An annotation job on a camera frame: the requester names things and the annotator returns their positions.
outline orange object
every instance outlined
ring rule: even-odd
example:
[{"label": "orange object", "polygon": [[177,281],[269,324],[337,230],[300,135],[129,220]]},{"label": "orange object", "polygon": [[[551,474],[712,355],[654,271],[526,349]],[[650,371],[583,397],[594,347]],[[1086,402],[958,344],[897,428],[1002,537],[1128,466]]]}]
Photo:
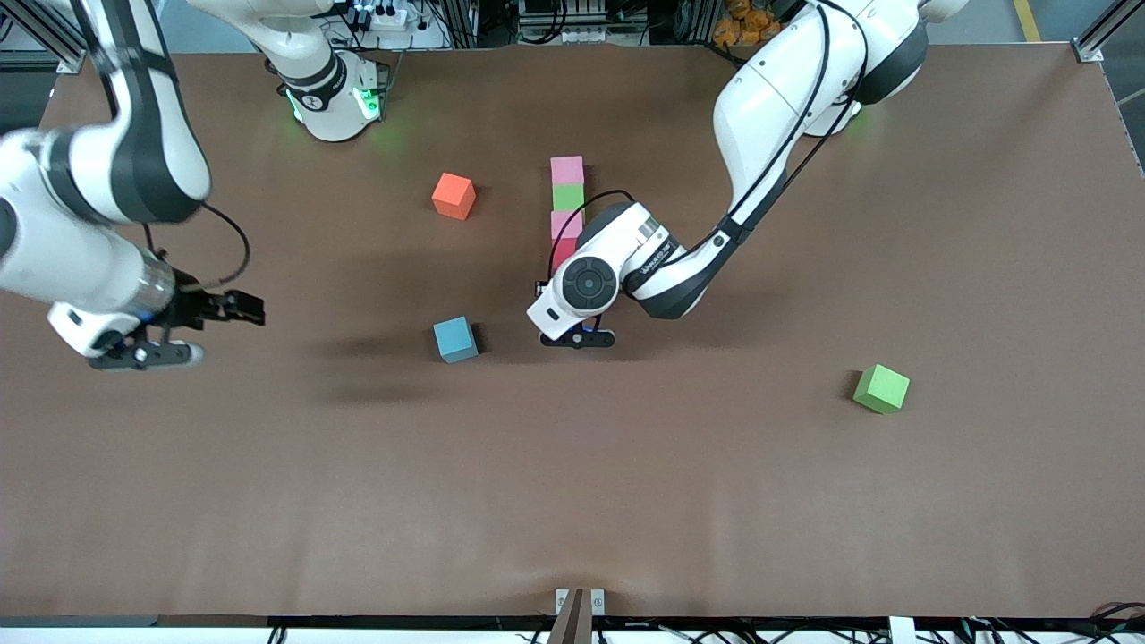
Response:
[{"label": "orange object", "polygon": [[727,13],[739,21],[751,10],[751,0],[724,0],[724,6],[727,7]]},{"label": "orange object", "polygon": [[753,9],[743,17],[743,29],[745,31],[764,31],[771,22],[772,17],[767,11]]},{"label": "orange object", "polygon": [[433,191],[433,205],[437,212],[463,221],[468,219],[469,209],[476,198],[473,181],[448,172],[441,173],[437,188]]},{"label": "orange object", "polygon": [[731,47],[732,45],[735,45],[735,41],[739,39],[739,22],[722,18],[716,23],[716,30],[712,32],[712,42],[714,42],[718,47]]}]

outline green cube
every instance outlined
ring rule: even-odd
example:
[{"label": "green cube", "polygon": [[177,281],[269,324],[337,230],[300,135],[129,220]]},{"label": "green cube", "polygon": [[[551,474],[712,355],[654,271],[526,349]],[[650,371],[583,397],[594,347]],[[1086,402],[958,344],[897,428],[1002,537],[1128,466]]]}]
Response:
[{"label": "green cube", "polygon": [[553,186],[553,210],[571,212],[584,205],[584,183]]},{"label": "green cube", "polygon": [[876,364],[859,378],[854,401],[879,414],[893,414],[902,409],[909,385],[910,378]]}]

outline white robotic arm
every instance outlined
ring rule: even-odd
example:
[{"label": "white robotic arm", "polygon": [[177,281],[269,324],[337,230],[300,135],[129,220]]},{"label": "white robotic arm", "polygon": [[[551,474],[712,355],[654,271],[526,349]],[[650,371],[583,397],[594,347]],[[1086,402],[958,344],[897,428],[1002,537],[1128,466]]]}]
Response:
[{"label": "white robotic arm", "polygon": [[927,45],[916,0],[800,3],[716,102],[716,138],[732,176],[728,212],[686,250],[639,203],[602,210],[529,307],[546,344],[589,346],[581,344],[582,322],[621,292],[653,317],[687,314],[783,193],[796,139],[815,126],[837,132],[854,104],[878,102],[914,79]]},{"label": "white robotic arm", "polygon": [[333,0],[188,0],[234,26],[263,53],[286,85],[294,116],[323,141],[344,141],[381,117],[387,68],[334,53],[310,16]]},{"label": "white robotic arm", "polygon": [[52,304],[49,322],[95,367],[194,363],[197,347],[142,341],[147,325],[261,323],[261,300],[195,289],[111,228],[185,221],[211,178],[151,3],[72,0],[72,8],[112,119],[0,139],[0,289]]}]

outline black cable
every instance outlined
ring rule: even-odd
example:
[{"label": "black cable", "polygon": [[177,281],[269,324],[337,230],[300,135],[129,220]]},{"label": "black cable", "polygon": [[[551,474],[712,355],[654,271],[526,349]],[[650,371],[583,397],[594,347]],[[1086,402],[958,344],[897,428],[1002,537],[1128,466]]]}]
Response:
[{"label": "black cable", "polygon": [[578,213],[583,212],[584,209],[589,206],[589,204],[591,204],[592,202],[595,202],[599,198],[607,197],[609,195],[624,195],[625,197],[627,197],[627,199],[630,202],[634,202],[635,201],[635,199],[632,198],[632,195],[630,195],[627,193],[627,190],[605,190],[603,193],[601,193],[601,194],[592,197],[591,199],[586,201],[585,203],[581,204],[581,207],[578,207],[575,211],[572,211],[572,214],[570,214],[568,217],[568,219],[564,220],[564,225],[561,226],[560,231],[556,234],[556,238],[553,239],[553,248],[548,251],[548,278],[550,280],[553,278],[553,273],[556,272],[556,268],[553,266],[553,259],[556,258],[556,243],[561,241],[562,235],[564,235],[564,230],[569,227],[569,223],[572,223],[572,220],[576,219],[576,215]]},{"label": "black cable", "polygon": [[704,641],[704,637],[708,637],[709,635],[714,635],[714,636],[716,636],[716,637],[718,637],[718,638],[719,638],[719,641],[720,641],[720,642],[722,642],[724,644],[732,644],[732,643],[731,643],[731,642],[728,641],[728,638],[727,638],[727,637],[724,637],[724,634],[722,634],[722,633],[720,633],[720,631],[718,631],[718,630],[708,630],[708,631],[705,631],[705,633],[704,633],[703,635],[701,635],[700,637],[696,637],[696,639],[698,639],[700,642],[703,642],[703,641]]},{"label": "black cable", "polygon": [[147,237],[147,250],[155,254],[155,239],[151,237],[151,227],[147,223],[143,225],[143,236]]},{"label": "black cable", "polygon": [[843,111],[839,112],[839,116],[835,117],[835,123],[831,124],[831,127],[827,131],[827,134],[824,134],[823,138],[815,143],[815,147],[812,148],[810,152],[807,152],[807,156],[803,157],[803,160],[799,162],[799,166],[795,168],[795,172],[788,175],[788,180],[783,182],[783,190],[787,190],[787,187],[790,186],[792,181],[795,181],[795,178],[799,176],[799,173],[803,172],[803,168],[807,166],[807,163],[811,162],[811,159],[815,156],[815,154],[819,152],[819,149],[823,147],[823,143],[827,142],[827,139],[829,139],[831,134],[835,134],[835,128],[839,126],[839,123],[842,123],[843,119],[851,112],[851,108],[854,107],[855,95],[859,94],[859,86],[862,85],[863,77],[867,76],[867,56],[870,55],[870,44],[867,42],[867,33],[862,30],[862,25],[859,24],[859,21],[855,19],[854,16],[852,16],[843,7],[839,7],[831,0],[821,0],[821,1],[828,7],[848,17],[851,22],[854,23],[855,29],[859,30],[859,33],[862,36],[862,48],[863,48],[862,64],[859,66],[859,77],[855,80],[855,85],[852,88],[850,96],[847,97],[847,102],[846,105],[844,105]]},{"label": "black cable", "polygon": [[445,21],[445,17],[441,13],[439,13],[437,6],[433,2],[433,0],[431,0],[431,2],[429,2],[429,11],[434,15],[435,18],[437,18],[437,29],[441,30],[441,34],[442,36],[445,36],[445,30],[448,29],[449,33],[455,39],[456,38],[468,38],[469,37],[469,34],[467,34],[464,31],[461,31],[459,29],[456,29],[456,28],[453,28],[453,25],[449,24]]},{"label": "black cable", "polygon": [[835,630],[832,628],[824,628],[823,630],[826,630],[827,633],[830,633],[831,635],[834,635],[836,637],[842,637],[843,639],[846,639],[847,642],[851,642],[851,644],[869,644],[867,642],[860,642],[859,639],[856,639],[854,637],[851,637],[850,635],[844,635],[844,634],[842,634],[838,630]]},{"label": "black cable", "polygon": [[[558,17],[560,18],[560,26],[556,25]],[[545,32],[537,40],[532,40],[526,37],[521,37],[522,42],[528,42],[529,45],[547,45],[556,39],[558,36],[564,31],[564,23],[569,17],[569,3],[568,0],[561,0],[560,9],[553,9],[553,24],[548,25],[548,31]]]},{"label": "black cable", "polygon": [[677,637],[682,637],[682,638],[687,639],[688,642],[690,642],[692,644],[702,644],[695,637],[692,637],[687,633],[680,633],[679,630],[676,630],[674,628],[666,627],[666,626],[661,625],[661,623],[656,625],[656,628],[658,628],[660,630],[663,630],[665,633],[671,633],[672,635],[676,635]]},{"label": "black cable", "polygon": [[1104,620],[1105,618],[1113,616],[1113,615],[1120,613],[1121,611],[1128,611],[1129,608],[1145,608],[1145,603],[1142,603],[1142,602],[1123,602],[1123,603],[1120,603],[1120,604],[1113,606],[1112,608],[1108,608],[1106,611],[1101,611],[1100,613],[1095,613],[1095,614],[1090,615],[1089,619],[1090,619],[1090,621],[1092,621],[1092,620]]},{"label": "black cable", "polygon": [[270,629],[270,637],[267,638],[267,644],[283,644],[286,642],[286,628],[276,626]]},{"label": "black cable", "polygon": [[204,202],[203,207],[213,212],[216,217],[219,217],[219,219],[222,219],[231,228],[234,228],[235,233],[238,233],[238,237],[243,241],[243,261],[242,264],[238,265],[238,268],[236,268],[235,272],[231,273],[230,275],[227,275],[226,277],[220,277],[214,282],[207,282],[207,283],[199,282],[198,284],[188,284],[182,288],[183,292],[205,291],[207,289],[216,289],[219,286],[229,284],[235,280],[237,280],[238,276],[246,270],[246,267],[251,265],[251,239],[246,236],[246,233],[243,231],[243,228],[234,219],[227,217],[226,213],[214,207],[213,205]]},{"label": "black cable", "polygon": [[1025,639],[1027,642],[1027,644],[1042,644],[1037,639],[1034,639],[1033,637],[1030,637],[1025,630],[1013,628],[1012,626],[1005,623],[1004,621],[1002,621],[998,618],[994,618],[994,621],[998,622],[998,625],[1001,625],[1002,628],[1004,628],[1006,630],[1010,630],[1010,631],[1013,631],[1014,635],[1017,635],[1018,637],[1021,637],[1022,639]]},{"label": "black cable", "polygon": [[3,36],[0,36],[0,42],[3,42],[5,40],[8,39],[8,34],[11,33],[11,25],[16,24],[16,21],[14,21],[13,18],[9,18],[8,16],[6,16],[3,14],[0,14],[0,18],[5,18],[5,19],[0,21],[0,26],[7,26],[8,28],[8,29],[5,30]]},{"label": "black cable", "polygon": [[350,21],[346,19],[346,11],[338,11],[338,17],[342,18],[342,24],[346,25],[346,31],[350,32],[350,38],[354,39],[354,45],[357,46],[358,49],[365,49],[365,46],[362,45],[362,39],[357,37],[357,32],[355,32],[354,28],[350,26]]},{"label": "black cable", "polygon": [[772,167],[775,165],[776,162],[780,160],[780,157],[783,156],[783,150],[785,150],[787,147],[791,144],[791,141],[793,141],[795,138],[799,134],[799,128],[803,125],[803,120],[807,117],[807,111],[811,110],[811,105],[812,103],[815,102],[815,97],[819,95],[819,89],[823,85],[823,78],[827,76],[827,63],[828,60],[830,58],[830,52],[831,52],[831,46],[830,46],[831,29],[827,24],[827,11],[823,10],[823,7],[816,5],[815,10],[819,11],[819,17],[823,21],[823,64],[819,66],[819,76],[818,78],[815,78],[815,85],[812,87],[811,95],[807,97],[807,104],[802,110],[799,110],[799,115],[795,121],[795,126],[791,127],[791,132],[783,141],[783,144],[780,146],[777,150],[775,150],[775,154],[772,156],[772,159],[767,162],[767,165],[764,167],[764,171],[759,173],[759,176],[756,178],[756,180],[751,183],[751,187],[743,193],[743,196],[740,197],[740,201],[737,201],[735,205],[732,206],[732,210],[728,211],[727,213],[728,218],[735,217],[735,213],[739,212],[741,207],[743,207],[743,204],[747,203],[748,197],[751,196],[751,193],[753,193],[755,189],[758,188],[759,184],[764,182],[764,179],[766,179],[767,174],[771,173]]},{"label": "black cable", "polygon": [[[820,87],[822,87],[823,85],[823,78],[827,76],[827,63],[828,60],[830,58],[831,29],[827,24],[827,11],[823,11],[823,7],[816,5],[815,10],[819,11],[819,17],[823,21],[823,62],[822,64],[819,65],[819,74],[815,78],[815,85],[811,89],[811,95],[807,96],[807,104],[802,110],[799,110],[798,118],[796,118],[795,125],[791,126],[791,132],[789,132],[787,139],[783,140],[783,144],[775,150],[774,155],[772,155],[771,160],[768,160],[767,165],[764,166],[764,171],[760,172],[759,176],[757,176],[756,180],[751,182],[751,186],[747,190],[744,190],[743,196],[740,197],[737,202],[735,202],[735,205],[732,206],[732,210],[727,211],[727,214],[725,215],[727,219],[732,219],[733,217],[735,217],[735,213],[739,212],[741,207],[743,207],[743,204],[748,201],[748,197],[750,197],[751,194],[756,190],[756,188],[758,188],[759,184],[764,182],[764,179],[766,179],[768,173],[771,173],[772,167],[776,164],[776,162],[780,160],[780,157],[783,156],[783,150],[785,150],[787,147],[791,144],[791,141],[793,141],[795,138],[799,134],[799,127],[803,125],[803,120],[806,118],[807,112],[811,110],[812,103],[815,102],[815,96],[819,95]],[[780,194],[776,195],[776,199],[783,195],[783,191],[787,190],[787,186],[789,183],[790,181],[783,184],[783,187],[780,189]],[[714,237],[717,233],[719,233],[719,228],[712,228],[712,230],[708,233],[708,235],[704,235],[704,238],[700,239],[698,242],[696,242],[695,245],[688,249],[688,252],[681,254],[679,258],[674,260],[670,259],[665,261],[662,265],[662,267],[671,266],[682,260],[684,258],[688,257],[689,254],[694,253],[696,249],[706,244],[708,241]]]}]

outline cube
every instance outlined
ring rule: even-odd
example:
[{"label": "cube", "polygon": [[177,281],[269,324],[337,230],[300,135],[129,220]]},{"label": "cube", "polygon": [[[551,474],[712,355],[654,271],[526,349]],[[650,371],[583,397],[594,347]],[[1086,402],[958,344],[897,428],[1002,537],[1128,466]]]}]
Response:
[{"label": "cube", "polygon": [[572,211],[584,205],[584,184],[553,186],[553,210]]},{"label": "cube", "polygon": [[879,414],[893,414],[902,409],[909,385],[910,378],[876,364],[859,378],[854,401]]},{"label": "cube", "polygon": [[473,189],[473,181],[448,172],[441,174],[437,188],[433,191],[433,205],[437,209],[437,213],[463,221],[468,219],[469,209],[476,198],[477,193]]},{"label": "cube", "polygon": [[575,252],[576,252],[576,239],[570,239],[568,237],[563,239],[556,239],[556,252],[553,253],[553,266],[552,268],[550,268],[550,270],[555,273],[556,269],[560,268],[562,264],[564,264],[564,260],[572,257],[572,253]]},{"label": "cube", "polygon": [[477,340],[464,315],[434,324],[433,335],[437,353],[450,364],[477,355]]},{"label": "cube", "polygon": [[553,171],[553,186],[584,184],[584,157],[553,157],[548,166]]},{"label": "cube", "polygon": [[[574,211],[559,210],[552,213],[548,222],[550,239],[555,239],[558,237],[576,239],[581,236],[581,231],[584,230],[584,215],[582,212],[578,212],[576,213],[576,217],[572,217],[572,212]],[[561,234],[561,227],[564,227],[563,234]]]}]

